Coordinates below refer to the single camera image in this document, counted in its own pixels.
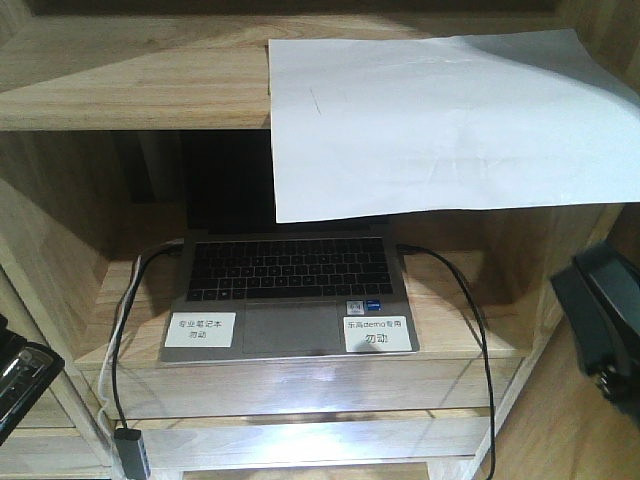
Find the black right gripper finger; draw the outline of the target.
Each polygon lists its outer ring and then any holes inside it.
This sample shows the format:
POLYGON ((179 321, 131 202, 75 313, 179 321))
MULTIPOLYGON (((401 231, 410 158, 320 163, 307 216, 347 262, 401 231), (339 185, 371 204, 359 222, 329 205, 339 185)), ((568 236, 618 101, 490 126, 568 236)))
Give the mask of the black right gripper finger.
POLYGON ((551 277, 578 366, 625 415, 639 413, 639 268, 603 241, 551 277))

